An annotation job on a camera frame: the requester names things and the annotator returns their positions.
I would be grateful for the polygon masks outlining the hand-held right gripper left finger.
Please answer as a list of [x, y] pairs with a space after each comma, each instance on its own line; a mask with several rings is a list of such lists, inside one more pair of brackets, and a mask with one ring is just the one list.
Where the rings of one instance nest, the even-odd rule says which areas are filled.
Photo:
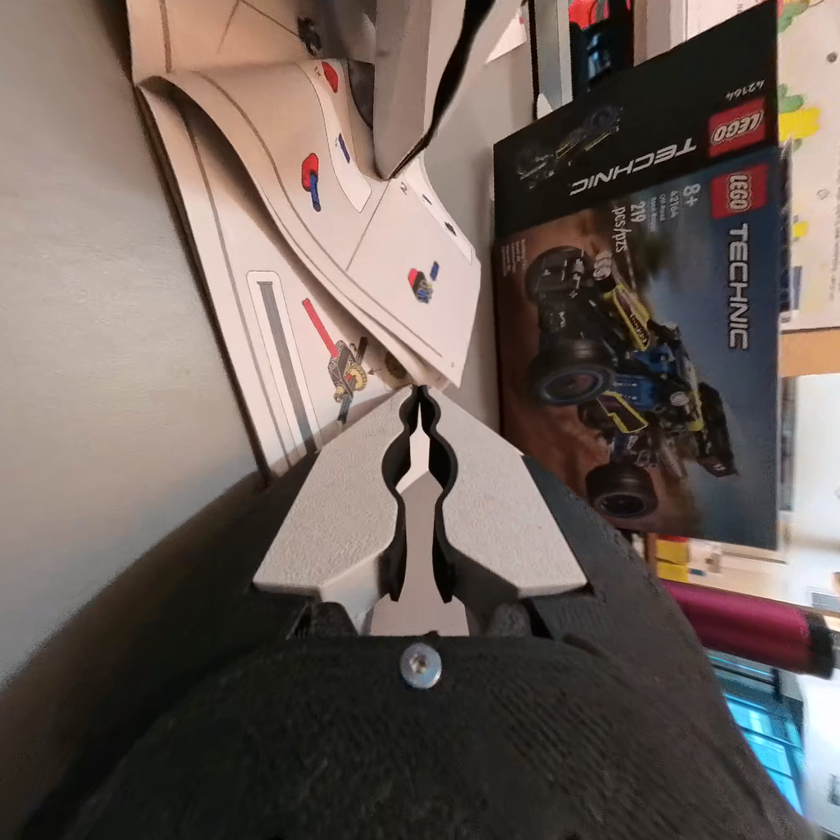
[[263, 592], [320, 602], [398, 601], [406, 574], [406, 510], [419, 389], [407, 386], [328, 443], [253, 579]]

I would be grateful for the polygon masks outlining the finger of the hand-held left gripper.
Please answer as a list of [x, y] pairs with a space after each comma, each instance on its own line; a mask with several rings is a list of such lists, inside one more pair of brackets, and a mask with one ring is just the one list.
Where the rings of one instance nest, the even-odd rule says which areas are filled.
[[426, 149], [500, 37], [497, 1], [333, 3], [333, 44], [349, 61], [381, 178]]

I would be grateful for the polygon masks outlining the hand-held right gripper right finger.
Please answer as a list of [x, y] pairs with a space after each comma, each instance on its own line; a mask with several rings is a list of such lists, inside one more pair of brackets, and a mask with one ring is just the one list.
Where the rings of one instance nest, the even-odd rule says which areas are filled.
[[442, 491], [432, 561], [444, 602], [511, 603], [587, 585], [518, 448], [429, 386], [423, 430]]

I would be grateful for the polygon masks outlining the instruction booklet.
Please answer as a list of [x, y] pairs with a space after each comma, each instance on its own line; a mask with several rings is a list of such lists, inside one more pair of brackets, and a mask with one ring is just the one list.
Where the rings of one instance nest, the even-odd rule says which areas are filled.
[[480, 260], [418, 155], [375, 167], [325, 2], [127, 2], [131, 70], [266, 466], [461, 383]]

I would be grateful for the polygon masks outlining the toy buggy set box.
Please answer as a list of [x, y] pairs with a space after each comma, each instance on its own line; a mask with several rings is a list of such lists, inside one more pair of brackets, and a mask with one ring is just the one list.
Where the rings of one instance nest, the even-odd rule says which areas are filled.
[[778, 546], [777, 18], [756, 3], [493, 149], [501, 431], [620, 529]]

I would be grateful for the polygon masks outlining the silver flat panel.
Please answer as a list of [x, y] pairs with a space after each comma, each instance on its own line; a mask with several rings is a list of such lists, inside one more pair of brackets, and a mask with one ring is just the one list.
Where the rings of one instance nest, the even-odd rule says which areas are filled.
[[573, 99], [568, 1], [527, 1], [536, 120]]

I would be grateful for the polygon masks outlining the red plastic object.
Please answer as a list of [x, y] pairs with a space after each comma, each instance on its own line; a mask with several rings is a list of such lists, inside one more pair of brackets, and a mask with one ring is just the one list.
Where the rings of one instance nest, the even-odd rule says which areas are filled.
[[633, 1], [569, 1], [570, 25], [580, 31], [634, 25]]

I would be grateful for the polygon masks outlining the maroon metal bottle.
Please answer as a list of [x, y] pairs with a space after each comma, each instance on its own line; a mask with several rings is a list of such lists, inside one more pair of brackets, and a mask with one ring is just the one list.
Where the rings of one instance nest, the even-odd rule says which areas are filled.
[[833, 633], [823, 614], [787, 602], [662, 580], [705, 648], [793, 674], [831, 679]]

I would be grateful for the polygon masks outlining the paper sheet with brick pictures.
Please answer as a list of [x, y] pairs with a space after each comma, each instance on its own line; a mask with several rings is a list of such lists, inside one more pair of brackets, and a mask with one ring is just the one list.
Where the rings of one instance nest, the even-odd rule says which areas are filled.
[[791, 145], [788, 331], [839, 323], [839, 2], [780, 2], [780, 140]]

